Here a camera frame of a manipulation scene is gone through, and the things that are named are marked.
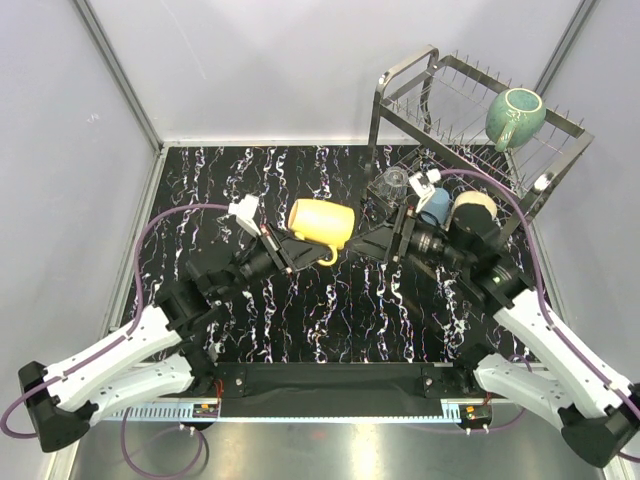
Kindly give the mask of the white floral mug green inside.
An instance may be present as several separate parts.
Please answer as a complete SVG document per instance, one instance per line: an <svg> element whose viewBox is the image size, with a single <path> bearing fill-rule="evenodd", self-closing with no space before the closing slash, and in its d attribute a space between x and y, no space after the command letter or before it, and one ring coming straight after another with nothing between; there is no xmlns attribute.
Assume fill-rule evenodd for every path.
<svg viewBox="0 0 640 480"><path fill-rule="evenodd" d="M451 207L450 216L453 216L459 207L466 204L483 206L490 213L491 219L496 219L498 209L495 201L480 191L465 191L459 194Z"/></svg>

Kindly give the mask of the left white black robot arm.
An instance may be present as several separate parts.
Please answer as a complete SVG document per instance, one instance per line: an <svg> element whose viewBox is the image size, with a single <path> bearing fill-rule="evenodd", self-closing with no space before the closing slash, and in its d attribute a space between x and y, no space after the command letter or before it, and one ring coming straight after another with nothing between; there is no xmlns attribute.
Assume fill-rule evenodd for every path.
<svg viewBox="0 0 640 480"><path fill-rule="evenodd" d="M45 453L81 439L111 414L185 391L209 394L215 368L195 338L221 307L275 273L295 273L336 260L339 243L310 233L261 228L235 251L216 242L191 259L185 276L155 297L136 318L62 361L31 361L18 372L24 405Z"/></svg>

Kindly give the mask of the yellow cup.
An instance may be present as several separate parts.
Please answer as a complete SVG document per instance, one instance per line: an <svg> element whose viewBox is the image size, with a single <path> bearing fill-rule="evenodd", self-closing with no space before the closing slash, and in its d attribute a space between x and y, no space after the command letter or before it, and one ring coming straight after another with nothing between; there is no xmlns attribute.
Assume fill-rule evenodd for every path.
<svg viewBox="0 0 640 480"><path fill-rule="evenodd" d="M356 223L352 208L327 200L302 198L294 202L287 228L300 240L319 243L329 248L331 258L319 260L321 266L332 266L338 253L351 238Z"/></svg>

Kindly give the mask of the clear faceted glass tumbler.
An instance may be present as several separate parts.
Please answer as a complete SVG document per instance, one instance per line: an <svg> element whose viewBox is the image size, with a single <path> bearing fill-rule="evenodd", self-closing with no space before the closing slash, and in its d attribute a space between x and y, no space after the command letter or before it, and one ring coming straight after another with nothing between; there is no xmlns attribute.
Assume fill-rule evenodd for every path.
<svg viewBox="0 0 640 480"><path fill-rule="evenodd" d="M398 204L406 199L409 176L406 169L389 167L371 185L371 191L388 204Z"/></svg>

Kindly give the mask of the light blue plastic cup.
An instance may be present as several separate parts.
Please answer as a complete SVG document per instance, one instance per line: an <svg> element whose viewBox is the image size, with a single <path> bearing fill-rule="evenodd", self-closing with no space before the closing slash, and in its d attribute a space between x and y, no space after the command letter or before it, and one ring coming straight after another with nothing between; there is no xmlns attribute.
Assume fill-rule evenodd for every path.
<svg viewBox="0 0 640 480"><path fill-rule="evenodd" d="M429 201L419 212L422 222L429 225L444 226L451 208L449 192L443 188L436 188Z"/></svg>

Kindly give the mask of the teal ceramic mug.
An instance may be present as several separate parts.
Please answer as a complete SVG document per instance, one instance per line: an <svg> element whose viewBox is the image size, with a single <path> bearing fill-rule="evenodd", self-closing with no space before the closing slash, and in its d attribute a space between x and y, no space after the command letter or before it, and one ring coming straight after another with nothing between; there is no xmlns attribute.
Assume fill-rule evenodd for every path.
<svg viewBox="0 0 640 480"><path fill-rule="evenodd" d="M546 106L541 97L526 88L507 89L491 103L485 132L497 152L523 146L542 128Z"/></svg>

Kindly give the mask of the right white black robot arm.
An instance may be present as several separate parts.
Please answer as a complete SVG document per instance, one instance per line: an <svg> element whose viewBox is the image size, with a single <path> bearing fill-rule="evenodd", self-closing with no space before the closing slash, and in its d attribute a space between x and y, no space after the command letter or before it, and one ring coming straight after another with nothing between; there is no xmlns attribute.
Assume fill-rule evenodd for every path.
<svg viewBox="0 0 640 480"><path fill-rule="evenodd" d="M464 299L524 343L549 377L519 369L482 346L465 353L453 385L465 397L503 397L560 431L586 463L603 468L639 432L639 387L593 352L545 301L541 275L525 275L493 240L499 228L484 205L454 208L448 229L408 209L347 243L383 262L413 256L457 272Z"/></svg>

